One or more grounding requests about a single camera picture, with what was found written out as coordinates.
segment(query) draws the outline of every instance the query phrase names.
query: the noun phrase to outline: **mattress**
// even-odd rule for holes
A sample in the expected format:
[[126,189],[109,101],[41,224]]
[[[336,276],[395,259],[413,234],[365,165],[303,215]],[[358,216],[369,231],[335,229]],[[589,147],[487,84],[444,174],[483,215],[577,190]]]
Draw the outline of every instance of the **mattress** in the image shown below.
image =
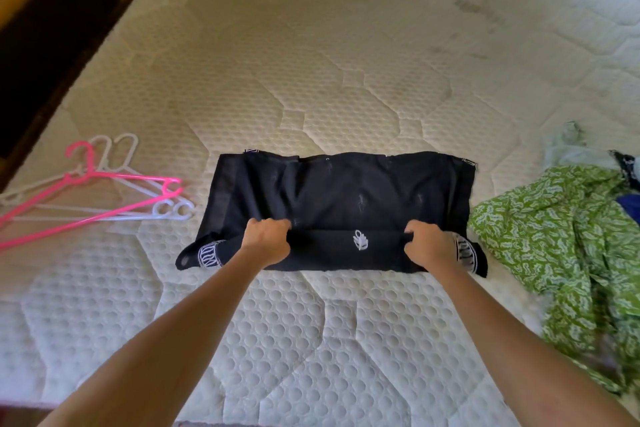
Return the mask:
[[[637,155],[639,101],[640,0],[134,0],[10,187],[68,170],[71,142],[132,132],[131,166],[182,178],[196,216],[2,252],[0,401],[58,404],[211,275],[174,260],[221,153],[442,151],[478,164],[476,204],[535,180],[543,136],[566,121]],[[131,196],[96,180],[58,199]],[[476,280],[540,331],[543,298],[492,259]],[[260,273],[179,418],[517,424],[433,277],[374,271]]]

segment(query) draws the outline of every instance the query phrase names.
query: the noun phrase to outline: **person's left hand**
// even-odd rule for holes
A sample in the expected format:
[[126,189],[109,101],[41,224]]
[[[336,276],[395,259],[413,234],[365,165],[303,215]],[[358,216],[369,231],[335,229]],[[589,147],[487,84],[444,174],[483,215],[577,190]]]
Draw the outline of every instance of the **person's left hand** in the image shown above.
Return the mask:
[[252,218],[246,224],[240,252],[250,253],[260,261],[262,267],[277,264],[291,251],[287,243],[287,232],[290,229],[289,220],[268,218],[258,221]]

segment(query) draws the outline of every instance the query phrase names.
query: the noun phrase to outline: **green leaf print cloth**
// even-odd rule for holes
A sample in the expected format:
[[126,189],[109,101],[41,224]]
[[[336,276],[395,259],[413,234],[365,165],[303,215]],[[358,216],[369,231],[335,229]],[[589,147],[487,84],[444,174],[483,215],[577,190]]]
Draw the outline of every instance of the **green leaf print cloth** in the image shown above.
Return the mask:
[[525,288],[552,298],[543,338],[613,393],[640,378],[640,227],[615,201],[628,192],[619,171],[560,165],[478,204],[469,223]]

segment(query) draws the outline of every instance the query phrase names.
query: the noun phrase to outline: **clothes hanger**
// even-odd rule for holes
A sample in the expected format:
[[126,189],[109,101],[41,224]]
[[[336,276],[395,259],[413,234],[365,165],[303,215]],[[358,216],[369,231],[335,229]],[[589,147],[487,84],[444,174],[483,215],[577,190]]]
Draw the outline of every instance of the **clothes hanger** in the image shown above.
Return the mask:
[[[131,139],[131,147],[127,152],[127,156],[125,157],[122,164],[118,167],[109,167],[109,157],[111,155],[111,149],[114,144],[118,144],[124,139]],[[123,133],[119,135],[114,140],[111,140],[110,137],[106,135],[96,135],[89,140],[89,143],[92,146],[95,146],[98,142],[104,142],[104,151],[100,156],[100,161],[96,166],[96,171],[104,171],[104,172],[128,172],[130,174],[141,175],[140,172],[132,169],[129,164],[131,164],[131,160],[133,155],[138,148],[138,144],[140,140],[138,136],[134,133]],[[83,171],[83,166],[78,165],[76,169],[73,169],[71,173],[73,175],[79,175]],[[0,206],[8,206],[8,205],[16,205],[20,204],[21,201],[24,200],[24,195],[33,190],[35,188],[42,187],[45,184],[51,183],[53,181],[58,181],[64,178],[65,174],[59,174],[57,176],[53,176],[51,178],[47,178],[44,180],[37,181],[35,183],[22,186],[17,189],[10,190],[3,194],[0,194]],[[114,179],[115,181],[133,188],[147,196],[156,197],[159,196],[158,192],[154,192],[148,188],[139,186],[131,181],[125,179]],[[155,181],[147,181],[148,185],[155,187],[156,189],[162,189],[162,185]],[[168,206],[168,210],[162,211],[163,207],[166,208]],[[73,212],[83,212],[83,213],[105,213],[109,210],[106,209],[98,209],[98,208],[89,208],[82,206],[70,206],[70,205],[60,205],[60,204],[35,204],[35,208],[41,209],[49,209],[49,210],[69,210]],[[130,220],[188,220],[193,216],[193,210],[195,209],[195,205],[192,201],[189,201],[185,197],[178,196],[175,199],[165,199],[163,201],[158,201],[153,204],[151,213],[149,212],[123,212],[119,213],[116,216],[109,216],[108,218],[101,218],[101,221],[130,221]],[[12,218],[13,221],[75,221],[79,216],[15,216]]]
[[97,171],[94,168],[94,164],[93,164],[93,154],[94,154],[93,147],[89,142],[86,142],[84,140],[71,144],[67,148],[65,155],[67,157],[71,157],[71,155],[76,151],[76,149],[81,147],[84,147],[84,149],[86,150],[86,172],[84,174],[80,174],[78,176],[74,176],[71,172],[64,174],[63,178],[58,182],[52,184],[52,186],[46,188],[45,190],[43,190],[36,196],[32,197],[31,199],[28,199],[24,203],[19,204],[10,212],[0,216],[0,226],[3,223],[6,223],[12,218],[19,216],[21,213],[39,204],[46,197],[56,194],[61,189],[71,185],[84,183],[91,178],[106,177],[106,178],[112,178],[112,179],[119,178],[119,179],[133,179],[133,180],[145,180],[145,181],[160,181],[162,182],[162,184],[160,185],[162,194],[155,197],[151,197],[150,199],[146,199],[145,201],[140,201],[140,203],[127,204],[126,206],[123,206],[121,208],[117,208],[115,210],[108,210],[106,212],[99,213],[97,215],[84,218],[82,220],[77,220],[72,223],[67,223],[65,225],[54,227],[52,229],[43,230],[41,232],[36,232],[23,237],[18,237],[15,239],[0,242],[0,250],[4,248],[9,248],[12,246],[22,245],[24,243],[37,240],[39,238],[44,238],[60,232],[64,232],[66,230],[71,230],[71,229],[80,227],[82,225],[92,223],[93,221],[99,221],[102,218],[110,218],[113,216],[117,216],[118,214],[121,214],[121,213],[130,212],[131,210],[135,208],[139,208],[141,206],[148,206],[150,204],[155,204],[160,201],[165,201],[167,199],[173,199],[174,197],[178,197],[180,193],[183,191],[181,187],[179,187],[176,190],[169,189],[169,185],[172,183],[176,183],[178,185],[181,184],[182,180],[180,180],[179,178],[143,176],[141,174],[127,174],[124,172]]

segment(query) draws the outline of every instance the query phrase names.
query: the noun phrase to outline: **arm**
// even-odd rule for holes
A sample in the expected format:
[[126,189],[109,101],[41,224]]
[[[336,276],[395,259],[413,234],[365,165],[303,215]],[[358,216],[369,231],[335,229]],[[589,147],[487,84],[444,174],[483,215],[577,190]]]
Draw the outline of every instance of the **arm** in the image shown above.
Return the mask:
[[249,220],[213,277],[108,359],[40,427],[171,426],[258,272],[289,254],[288,220]]
[[404,250],[442,284],[502,396],[523,425],[638,426],[612,396],[543,342],[456,261],[453,238],[410,221]]

